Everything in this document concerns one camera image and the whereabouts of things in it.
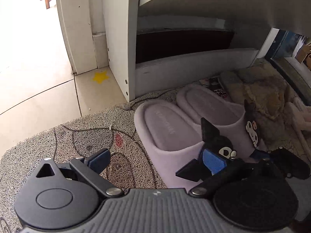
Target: metal screw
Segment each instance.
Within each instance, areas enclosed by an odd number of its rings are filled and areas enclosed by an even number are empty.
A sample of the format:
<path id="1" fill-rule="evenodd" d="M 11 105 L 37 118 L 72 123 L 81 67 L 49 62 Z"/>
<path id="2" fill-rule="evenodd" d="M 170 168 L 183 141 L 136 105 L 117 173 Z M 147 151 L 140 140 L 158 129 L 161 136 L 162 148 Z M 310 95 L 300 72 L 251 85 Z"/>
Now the metal screw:
<path id="1" fill-rule="evenodd" d="M 204 187 L 195 187 L 191 190 L 194 195 L 206 194 L 207 190 Z"/>
<path id="2" fill-rule="evenodd" d="M 119 195 L 121 193 L 122 193 L 122 190 L 117 187 L 111 187 L 106 190 L 106 194 L 111 195 L 111 196 Z"/>

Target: shelf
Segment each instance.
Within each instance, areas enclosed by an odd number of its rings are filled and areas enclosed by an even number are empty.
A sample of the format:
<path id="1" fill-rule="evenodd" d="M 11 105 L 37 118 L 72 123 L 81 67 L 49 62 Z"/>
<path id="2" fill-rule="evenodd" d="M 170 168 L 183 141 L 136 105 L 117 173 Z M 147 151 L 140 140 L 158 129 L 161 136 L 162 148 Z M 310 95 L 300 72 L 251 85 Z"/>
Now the shelf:
<path id="1" fill-rule="evenodd" d="M 140 0 L 138 15 L 187 15 L 268 25 L 311 36 L 309 0 Z"/>

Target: white logo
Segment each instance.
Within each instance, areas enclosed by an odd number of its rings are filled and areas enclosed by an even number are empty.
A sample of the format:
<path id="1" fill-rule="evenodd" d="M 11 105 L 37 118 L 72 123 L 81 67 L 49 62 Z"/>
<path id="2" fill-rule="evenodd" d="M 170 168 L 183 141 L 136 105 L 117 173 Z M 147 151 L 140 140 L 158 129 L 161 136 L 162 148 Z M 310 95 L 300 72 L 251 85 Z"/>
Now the white logo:
<path id="1" fill-rule="evenodd" d="M 154 195 L 158 196 L 160 194 L 162 194 L 160 191 L 156 191 L 156 192 L 153 192 Z"/>

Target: circular cap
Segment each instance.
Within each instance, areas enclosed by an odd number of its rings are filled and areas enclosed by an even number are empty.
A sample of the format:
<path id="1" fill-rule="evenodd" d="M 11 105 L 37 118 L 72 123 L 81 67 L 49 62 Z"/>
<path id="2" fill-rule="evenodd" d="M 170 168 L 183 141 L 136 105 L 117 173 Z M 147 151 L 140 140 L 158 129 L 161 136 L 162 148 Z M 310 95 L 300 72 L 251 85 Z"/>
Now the circular cap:
<path id="1" fill-rule="evenodd" d="M 37 196 L 37 203 L 45 209 L 60 209 L 67 206 L 73 200 L 71 192 L 55 188 L 41 192 Z"/>
<path id="2" fill-rule="evenodd" d="M 195 187 L 191 192 L 195 195 L 203 195 L 206 193 L 206 189 L 204 187 Z"/>
<path id="3" fill-rule="evenodd" d="M 268 231 L 290 224 L 298 200 L 283 179 L 257 177 L 222 186 L 214 195 L 219 214 L 243 229 Z"/>
<path id="4" fill-rule="evenodd" d="M 111 196 L 119 195 L 121 193 L 122 193 L 122 190 L 117 187 L 111 187 L 106 190 L 106 194 L 111 195 Z"/>

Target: tile floor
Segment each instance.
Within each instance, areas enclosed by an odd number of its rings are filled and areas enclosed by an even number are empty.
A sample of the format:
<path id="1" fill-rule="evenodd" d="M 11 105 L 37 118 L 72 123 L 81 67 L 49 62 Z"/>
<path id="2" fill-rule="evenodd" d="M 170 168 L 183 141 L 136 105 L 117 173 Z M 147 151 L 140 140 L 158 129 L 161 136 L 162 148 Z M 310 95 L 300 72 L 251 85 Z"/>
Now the tile floor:
<path id="1" fill-rule="evenodd" d="M 0 158 L 27 137 L 126 102 L 108 67 L 72 74 L 50 5 L 0 0 Z"/>

